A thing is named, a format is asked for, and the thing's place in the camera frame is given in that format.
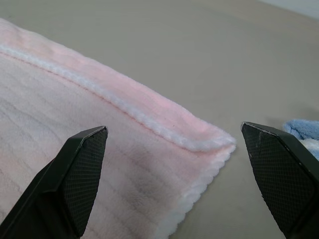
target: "pink fabric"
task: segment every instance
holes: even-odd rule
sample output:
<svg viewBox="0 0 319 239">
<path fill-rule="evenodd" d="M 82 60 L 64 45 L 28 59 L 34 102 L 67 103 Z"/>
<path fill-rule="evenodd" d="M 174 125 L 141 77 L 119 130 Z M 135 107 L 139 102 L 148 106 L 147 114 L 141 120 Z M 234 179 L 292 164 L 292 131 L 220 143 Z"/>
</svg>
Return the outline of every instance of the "pink fabric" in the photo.
<svg viewBox="0 0 319 239">
<path fill-rule="evenodd" d="M 0 19 L 0 222 L 77 132 L 106 125 L 84 238 L 167 238 L 235 140 L 147 87 Z"/>
</svg>

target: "blue towel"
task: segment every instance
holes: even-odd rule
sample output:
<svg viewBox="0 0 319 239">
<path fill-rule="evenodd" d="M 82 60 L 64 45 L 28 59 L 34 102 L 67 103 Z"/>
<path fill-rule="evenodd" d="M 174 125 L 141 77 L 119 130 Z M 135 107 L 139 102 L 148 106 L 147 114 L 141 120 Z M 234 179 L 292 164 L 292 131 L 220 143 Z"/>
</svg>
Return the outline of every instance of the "blue towel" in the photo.
<svg viewBox="0 0 319 239">
<path fill-rule="evenodd" d="M 319 121 L 293 119 L 284 124 L 284 130 L 299 139 L 319 160 Z"/>
</svg>

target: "beige table surface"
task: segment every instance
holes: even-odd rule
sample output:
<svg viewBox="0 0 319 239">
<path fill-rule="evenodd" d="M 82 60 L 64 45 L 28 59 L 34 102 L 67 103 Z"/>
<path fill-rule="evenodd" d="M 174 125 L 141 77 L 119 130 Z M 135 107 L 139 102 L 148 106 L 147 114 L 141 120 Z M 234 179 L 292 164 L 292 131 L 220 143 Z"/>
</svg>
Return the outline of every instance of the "beige table surface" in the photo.
<svg viewBox="0 0 319 239">
<path fill-rule="evenodd" d="M 0 0 L 0 17 L 132 77 L 237 138 L 237 151 L 171 238 L 283 239 L 240 124 L 319 119 L 319 31 L 314 20 L 263 4 Z"/>
</svg>

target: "white scalloped edge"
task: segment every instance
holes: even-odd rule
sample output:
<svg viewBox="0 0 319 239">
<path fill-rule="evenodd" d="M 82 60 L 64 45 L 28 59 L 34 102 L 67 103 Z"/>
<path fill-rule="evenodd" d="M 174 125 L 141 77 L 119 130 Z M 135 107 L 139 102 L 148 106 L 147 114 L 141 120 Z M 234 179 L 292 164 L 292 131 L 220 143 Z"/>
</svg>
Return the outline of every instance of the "white scalloped edge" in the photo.
<svg viewBox="0 0 319 239">
<path fill-rule="evenodd" d="M 205 141 L 195 141 L 195 140 L 185 138 L 184 136 L 179 135 L 176 132 L 173 132 L 167 129 L 166 127 L 162 126 L 161 124 L 156 122 L 153 118 L 147 116 L 142 111 L 128 104 L 127 102 L 123 101 L 122 99 L 114 95 L 113 93 L 105 89 L 102 89 L 98 85 L 92 83 L 92 81 L 90 81 L 89 79 L 83 76 L 80 76 L 77 73 L 72 72 L 60 65 L 57 65 L 48 61 L 44 61 L 33 55 L 22 52 L 20 50 L 10 48 L 3 44 L 0 44 L 0 52 L 5 55 L 16 58 L 18 60 L 25 61 L 31 65 L 35 65 L 46 71 L 50 71 L 56 75 L 59 75 L 63 78 L 66 78 L 76 83 L 77 85 L 80 85 L 81 87 L 95 93 L 96 95 L 104 98 L 111 104 L 115 105 L 121 111 L 127 113 L 129 116 L 134 118 L 137 122 L 143 124 L 146 128 L 152 130 L 155 134 L 162 136 L 166 140 L 182 148 L 186 148 L 193 152 L 198 152 L 198 151 L 208 152 L 213 149 L 221 148 L 225 145 L 236 144 L 236 140 L 227 133 L 225 133 L 225 136 L 216 137 L 216 138 L 212 138 Z"/>
<path fill-rule="evenodd" d="M 225 165 L 225 162 L 230 158 L 230 154 L 235 148 L 235 145 L 231 145 L 222 155 L 214 158 L 210 167 L 200 174 L 199 178 L 177 202 L 175 208 L 159 223 L 155 235 L 152 237 L 153 239 L 167 239 L 176 231 L 178 224 L 184 220 L 186 213 L 192 209 L 194 203 L 206 191 L 207 186 Z"/>
</svg>

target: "towel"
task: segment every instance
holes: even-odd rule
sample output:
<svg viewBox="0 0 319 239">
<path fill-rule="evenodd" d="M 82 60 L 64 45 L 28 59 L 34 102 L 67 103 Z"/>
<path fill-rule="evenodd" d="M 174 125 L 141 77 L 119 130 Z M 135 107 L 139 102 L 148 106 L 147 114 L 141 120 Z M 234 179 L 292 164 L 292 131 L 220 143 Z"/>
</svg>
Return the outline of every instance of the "towel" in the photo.
<svg viewBox="0 0 319 239">
<path fill-rule="evenodd" d="M 284 124 L 284 130 L 299 139 L 319 160 L 319 121 L 293 119 Z"/>
<path fill-rule="evenodd" d="M 92 59 L 0 20 L 0 222 L 66 139 L 109 137 L 85 239 L 166 239 L 235 139 Z"/>
</svg>

